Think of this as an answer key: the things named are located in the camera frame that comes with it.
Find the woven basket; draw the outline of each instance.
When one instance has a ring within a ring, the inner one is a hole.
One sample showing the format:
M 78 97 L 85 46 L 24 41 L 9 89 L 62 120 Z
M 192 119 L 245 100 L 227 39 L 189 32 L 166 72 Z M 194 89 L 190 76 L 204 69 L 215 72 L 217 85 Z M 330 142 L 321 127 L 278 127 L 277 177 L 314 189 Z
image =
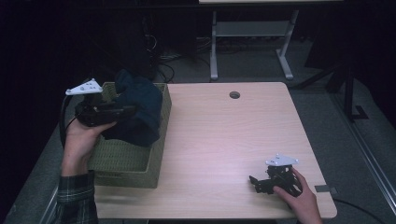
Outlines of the woven basket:
M 160 139 L 151 147 L 138 147 L 102 136 L 89 162 L 89 169 L 95 171 L 95 185 L 157 188 L 172 101 L 166 84 L 155 86 L 163 93 Z M 117 97 L 114 82 L 106 82 L 102 94 L 107 102 Z

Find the shirt cuff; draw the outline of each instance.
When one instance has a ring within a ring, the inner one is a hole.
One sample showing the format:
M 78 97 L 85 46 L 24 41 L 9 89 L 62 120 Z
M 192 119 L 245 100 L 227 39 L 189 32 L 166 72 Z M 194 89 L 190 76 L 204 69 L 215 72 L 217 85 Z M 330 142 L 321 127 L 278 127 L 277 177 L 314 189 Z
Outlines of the shirt cuff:
M 58 186 L 58 203 L 77 203 L 93 197 L 94 171 L 85 175 L 61 176 Z

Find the white metal frame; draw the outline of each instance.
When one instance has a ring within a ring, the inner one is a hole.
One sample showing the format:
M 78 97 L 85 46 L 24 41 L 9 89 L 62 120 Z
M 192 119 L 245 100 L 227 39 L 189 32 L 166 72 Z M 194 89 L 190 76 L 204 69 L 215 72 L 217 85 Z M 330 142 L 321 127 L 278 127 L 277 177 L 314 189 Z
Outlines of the white metal frame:
M 294 10 L 289 21 L 217 21 L 216 11 L 214 11 L 212 21 L 212 51 L 210 53 L 210 78 L 212 80 L 219 78 L 218 60 L 216 57 L 217 36 L 284 36 L 285 41 L 281 49 L 276 50 L 276 56 L 282 66 L 285 78 L 287 80 L 293 79 L 293 74 L 285 56 L 298 13 L 298 10 Z

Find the hand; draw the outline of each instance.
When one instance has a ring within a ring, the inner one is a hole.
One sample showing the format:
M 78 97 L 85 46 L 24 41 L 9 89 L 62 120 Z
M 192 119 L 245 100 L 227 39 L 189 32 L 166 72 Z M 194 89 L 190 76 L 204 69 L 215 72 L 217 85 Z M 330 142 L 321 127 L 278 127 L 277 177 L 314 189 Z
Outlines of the hand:
M 302 194 L 295 198 L 277 186 L 274 187 L 274 192 L 291 207 L 300 222 L 304 224 L 322 223 L 317 196 L 308 187 L 305 178 L 294 168 L 291 169 L 301 183 Z
M 90 128 L 81 124 L 77 119 L 72 120 L 67 128 L 61 175 L 87 174 L 88 160 L 99 134 L 115 124 L 116 122 L 113 122 Z

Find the wooden table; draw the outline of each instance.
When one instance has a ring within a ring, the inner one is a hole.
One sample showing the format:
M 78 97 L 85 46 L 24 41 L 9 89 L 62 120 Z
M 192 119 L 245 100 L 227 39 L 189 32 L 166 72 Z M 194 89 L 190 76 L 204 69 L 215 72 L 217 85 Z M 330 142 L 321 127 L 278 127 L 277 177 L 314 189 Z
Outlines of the wooden table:
M 158 188 L 96 187 L 100 218 L 287 218 L 276 195 L 256 193 L 276 153 L 314 186 L 325 185 L 283 83 L 171 84 L 172 111 Z M 240 98 L 233 99 L 230 92 Z M 335 217 L 329 192 L 316 193 L 322 217 Z

